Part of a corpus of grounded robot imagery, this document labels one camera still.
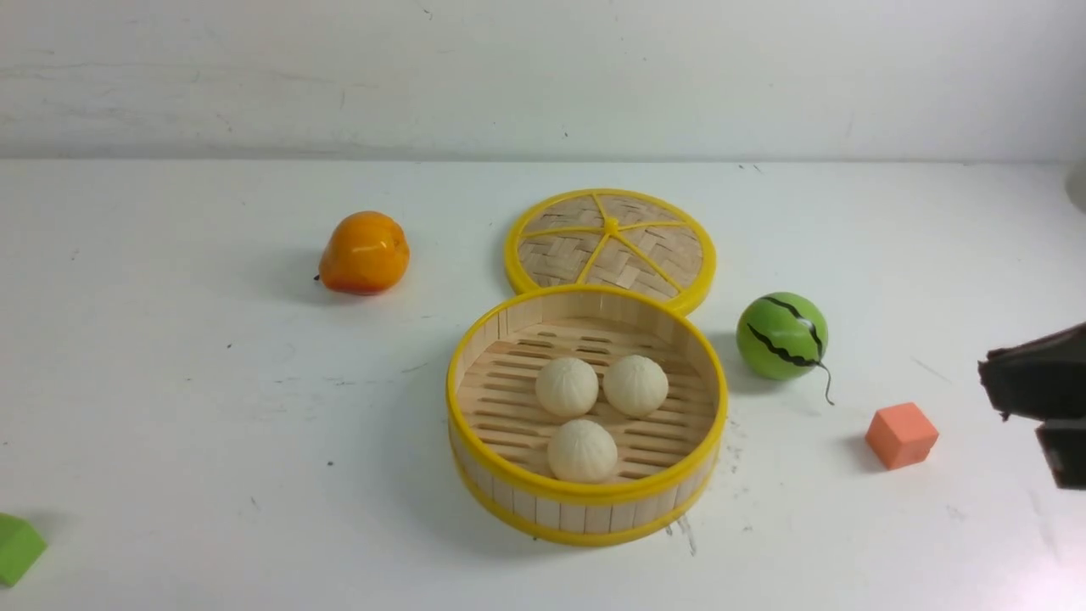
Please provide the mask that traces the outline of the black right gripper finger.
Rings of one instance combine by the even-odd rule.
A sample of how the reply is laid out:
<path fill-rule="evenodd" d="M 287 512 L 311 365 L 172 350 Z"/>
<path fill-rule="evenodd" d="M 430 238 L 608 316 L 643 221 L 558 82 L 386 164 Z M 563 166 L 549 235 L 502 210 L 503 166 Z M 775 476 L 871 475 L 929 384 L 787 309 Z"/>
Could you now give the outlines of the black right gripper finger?
<path fill-rule="evenodd" d="M 1013 347 L 977 364 L 990 406 L 1005 420 L 1082 420 L 1085 415 L 1085 324 Z"/>
<path fill-rule="evenodd" d="M 1036 435 L 1056 487 L 1085 491 L 1085 421 L 1044 421 Z"/>

